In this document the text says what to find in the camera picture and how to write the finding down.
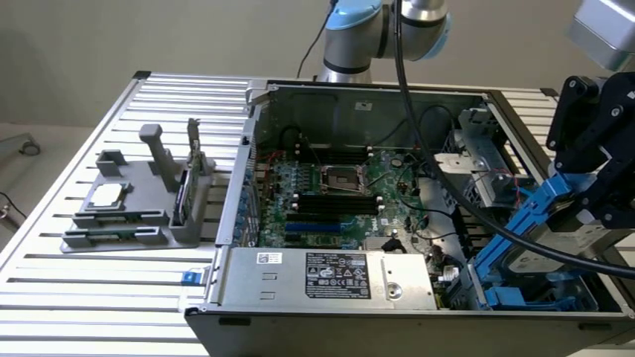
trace slotted aluminum surface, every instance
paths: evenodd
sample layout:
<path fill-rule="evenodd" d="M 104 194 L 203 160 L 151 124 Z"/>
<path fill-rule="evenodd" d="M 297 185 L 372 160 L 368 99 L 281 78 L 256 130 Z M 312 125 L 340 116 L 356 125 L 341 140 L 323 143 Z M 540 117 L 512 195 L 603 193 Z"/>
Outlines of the slotted aluminum surface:
<path fill-rule="evenodd" d="M 203 287 L 184 292 L 180 273 L 211 262 L 247 83 L 175 74 L 131 82 L 0 254 L 0 356 L 207 356 L 177 310 L 181 295 L 200 301 Z M 543 144 L 556 102 L 539 90 L 500 90 Z M 188 118 L 201 120 L 203 149 L 217 162 L 200 247 L 61 254 L 60 235 L 97 175 L 99 152 L 120 149 L 127 160 L 148 160 L 137 130 L 160 123 L 164 145 L 183 157 Z M 622 243 L 630 247 L 632 239 Z M 626 259 L 635 263 L 635 253 Z"/>

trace capacitor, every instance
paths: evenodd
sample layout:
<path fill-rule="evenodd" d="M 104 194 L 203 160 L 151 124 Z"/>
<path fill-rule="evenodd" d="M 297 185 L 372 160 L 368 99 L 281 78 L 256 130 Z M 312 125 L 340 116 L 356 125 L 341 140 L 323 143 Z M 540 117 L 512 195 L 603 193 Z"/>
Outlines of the capacitor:
<path fill-rule="evenodd" d="M 401 166 L 404 166 L 404 162 L 399 159 L 399 158 L 393 158 L 391 161 L 389 161 L 389 164 L 392 167 L 395 168 L 399 168 Z"/>

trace green circuit board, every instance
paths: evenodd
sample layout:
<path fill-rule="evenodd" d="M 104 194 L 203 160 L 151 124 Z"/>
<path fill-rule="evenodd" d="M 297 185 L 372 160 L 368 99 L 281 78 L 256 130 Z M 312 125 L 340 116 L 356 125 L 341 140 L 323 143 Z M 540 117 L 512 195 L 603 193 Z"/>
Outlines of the green circuit board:
<path fill-rule="evenodd" d="M 259 246 L 261 247 L 297 247 L 297 248 L 340 248 L 359 249 L 363 240 L 368 237 L 387 237 L 393 228 L 404 228 L 409 217 L 411 226 L 423 219 L 423 212 L 412 210 L 399 200 L 397 179 L 401 182 L 401 195 L 407 203 L 421 208 L 419 196 L 411 196 L 412 170 L 407 164 L 404 154 L 381 152 L 363 165 L 327 165 L 335 170 L 357 170 L 363 182 L 363 193 L 347 190 L 328 190 L 323 186 L 320 177 L 325 166 L 301 164 L 285 159 L 283 155 L 271 163 L 271 171 L 263 192 L 261 224 Z M 289 242 L 284 237 L 287 214 L 292 209 L 292 195 L 328 195 L 380 196 L 383 210 L 375 215 L 341 215 L 339 233 L 293 232 L 296 239 Z"/>

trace white wall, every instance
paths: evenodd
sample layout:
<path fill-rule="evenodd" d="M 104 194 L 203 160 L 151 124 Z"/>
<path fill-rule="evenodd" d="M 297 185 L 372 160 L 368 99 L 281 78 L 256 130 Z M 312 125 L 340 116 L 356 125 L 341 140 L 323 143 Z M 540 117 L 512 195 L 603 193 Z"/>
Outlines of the white wall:
<path fill-rule="evenodd" d="M 563 36 L 579 0 L 447 0 L 455 28 L 412 83 L 559 89 L 602 73 Z M 93 126 L 139 70 L 291 77 L 327 0 L 1 0 L 0 122 Z M 321 44 L 304 73 L 316 74 Z M 375 80 L 393 80 L 377 60 Z"/>

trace floor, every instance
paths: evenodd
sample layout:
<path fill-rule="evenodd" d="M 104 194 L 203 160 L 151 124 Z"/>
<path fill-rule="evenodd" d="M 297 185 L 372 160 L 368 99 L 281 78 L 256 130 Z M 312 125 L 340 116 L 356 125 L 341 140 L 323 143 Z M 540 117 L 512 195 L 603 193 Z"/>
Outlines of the floor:
<path fill-rule="evenodd" d="M 36 207 L 56 177 L 92 132 L 79 126 L 25 126 L 0 123 L 0 139 L 31 132 L 41 145 L 41 154 L 27 157 L 20 154 L 0 161 L 0 191 L 5 192 L 19 208 L 28 214 Z M 0 227 L 0 249 L 12 233 Z M 632 357 L 634 350 L 584 350 L 571 357 Z"/>

